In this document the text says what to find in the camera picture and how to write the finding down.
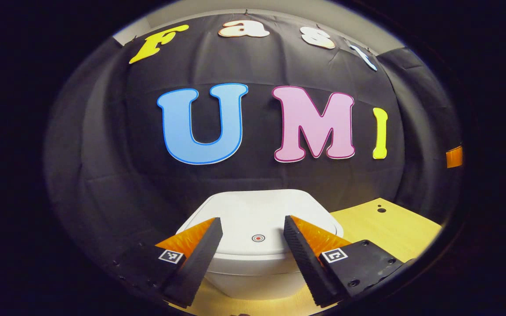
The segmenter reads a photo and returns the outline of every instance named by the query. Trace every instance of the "orange piece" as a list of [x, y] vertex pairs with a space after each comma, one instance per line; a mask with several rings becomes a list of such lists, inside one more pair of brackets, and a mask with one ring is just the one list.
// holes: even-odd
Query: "orange piece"
[[454, 168], [462, 166], [462, 146], [458, 146], [446, 152], [446, 167]]
[[179, 234], [171, 236], [159, 244], [156, 244], [156, 247], [182, 252], [188, 259], [191, 257], [196, 245], [199, 244], [200, 240], [204, 236], [204, 233], [208, 230], [213, 221], [214, 218], [210, 218], [209, 220], [205, 220], [204, 222], [188, 228], [187, 230], [183, 230]]
[[311, 250], [314, 252], [318, 260], [319, 255], [324, 251], [341, 248], [351, 244], [351, 242], [331, 234], [327, 230], [322, 230], [322, 228], [308, 223], [301, 218], [297, 218], [292, 215], [290, 215], [290, 217], [293, 219], [304, 238], [306, 238], [307, 243], [310, 245]]

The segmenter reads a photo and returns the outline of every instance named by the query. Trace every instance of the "black fabric backdrop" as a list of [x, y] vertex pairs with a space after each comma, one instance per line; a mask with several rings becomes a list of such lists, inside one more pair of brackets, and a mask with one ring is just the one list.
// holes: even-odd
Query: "black fabric backdrop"
[[[248, 19], [271, 34], [217, 34], [225, 22]], [[446, 169], [444, 152], [460, 144], [458, 122], [448, 96], [408, 50], [378, 59], [367, 53], [378, 67], [374, 72], [341, 36], [330, 33], [333, 50], [304, 42], [299, 28], [317, 28], [315, 23], [221, 14], [173, 26], [181, 24], [189, 29], [132, 65], [128, 61], [147, 36], [124, 48], [112, 39], [102, 44], [64, 87], [48, 128], [45, 172], [53, 209], [109, 274], [115, 275], [112, 260], [129, 246], [171, 236], [204, 200], [228, 190], [295, 188], [330, 212], [385, 198], [436, 222], [448, 216], [459, 174]], [[198, 90], [193, 133], [199, 142], [212, 142], [220, 123], [209, 88], [228, 82], [249, 86], [239, 150], [212, 165], [175, 160], [165, 148], [157, 98], [180, 88]], [[305, 88], [320, 112], [332, 92], [353, 96], [356, 154], [334, 160], [308, 153], [300, 162], [276, 162], [282, 128], [281, 107], [271, 95], [276, 86]], [[372, 158], [373, 107], [388, 113], [383, 160]], [[301, 146], [307, 149], [303, 138]]]

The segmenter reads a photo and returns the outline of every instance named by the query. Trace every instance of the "cutout letter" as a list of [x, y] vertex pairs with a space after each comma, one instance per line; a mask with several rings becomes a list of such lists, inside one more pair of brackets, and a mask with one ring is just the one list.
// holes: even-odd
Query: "cutout letter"
[[323, 30], [308, 28], [307, 26], [304, 26], [303, 28], [300, 28], [300, 32], [303, 34], [303, 40], [305, 40], [305, 42], [308, 44], [329, 48], [330, 50], [332, 48], [335, 48], [334, 42], [329, 39], [329, 34]]
[[153, 34], [152, 36], [148, 36], [146, 38], [146, 42], [142, 45], [142, 48], [140, 48], [138, 54], [136, 54], [136, 56], [134, 56], [128, 63], [134, 64], [138, 60], [142, 60], [143, 58], [156, 54], [159, 52], [159, 47], [157, 47], [157, 44], [167, 44], [168, 42], [171, 42], [171, 40], [175, 37], [175, 32], [182, 32], [187, 29], [188, 25], [185, 24], [177, 26], [176, 28], [159, 32], [157, 34]]
[[376, 68], [376, 66], [374, 66], [374, 64], [370, 62], [368, 56], [366, 56], [366, 54], [363, 53], [362, 50], [360, 50], [360, 48], [354, 45], [351, 45], [350, 48], [353, 48], [353, 50], [355, 50], [358, 53], [358, 55], [364, 59], [364, 62], [368, 65], [368, 67], [372, 68], [372, 70], [374, 70], [375, 72], [378, 70], [378, 68]]
[[351, 130], [354, 99], [351, 96], [332, 93], [321, 115], [306, 90], [298, 86], [278, 86], [273, 89], [273, 96], [282, 106], [282, 145], [275, 151], [278, 162], [298, 162], [306, 156], [300, 146], [300, 132], [315, 158], [322, 154], [331, 132], [331, 146], [326, 151], [329, 158], [343, 159], [355, 154]]
[[223, 37], [239, 37], [239, 36], [253, 36], [265, 37], [269, 32], [261, 22], [251, 20], [240, 20], [224, 23], [224, 28], [219, 30], [218, 34]]
[[376, 117], [376, 147], [372, 152], [372, 158], [384, 159], [388, 154], [386, 149], [386, 121], [388, 114], [381, 108], [373, 108], [374, 117]]
[[157, 99], [163, 109], [163, 138], [173, 158], [191, 165], [215, 164], [233, 155], [242, 138], [241, 96], [247, 86], [224, 83], [213, 86], [210, 94], [220, 102], [220, 138], [210, 144], [199, 143], [192, 135], [191, 103], [199, 97], [194, 89], [167, 92]]

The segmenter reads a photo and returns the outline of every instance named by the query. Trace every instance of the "letter u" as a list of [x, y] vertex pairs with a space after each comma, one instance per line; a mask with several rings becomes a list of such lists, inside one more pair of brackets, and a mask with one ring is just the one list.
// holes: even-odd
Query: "letter u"
[[163, 109], [163, 138], [173, 158], [191, 165], [221, 162], [232, 156], [241, 144], [241, 97], [245, 84], [224, 83], [213, 86], [210, 94], [220, 104], [220, 137], [210, 144], [199, 143], [192, 135], [191, 103], [199, 97], [195, 89], [167, 92], [157, 99]]

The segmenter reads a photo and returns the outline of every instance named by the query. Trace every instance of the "white lid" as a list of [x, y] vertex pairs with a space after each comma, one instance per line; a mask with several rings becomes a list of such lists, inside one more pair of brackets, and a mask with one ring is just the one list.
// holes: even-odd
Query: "white lid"
[[209, 272], [266, 275], [298, 271], [283, 236], [285, 216], [343, 236], [342, 226], [302, 190], [223, 192], [209, 197], [177, 233], [219, 217], [223, 236]]

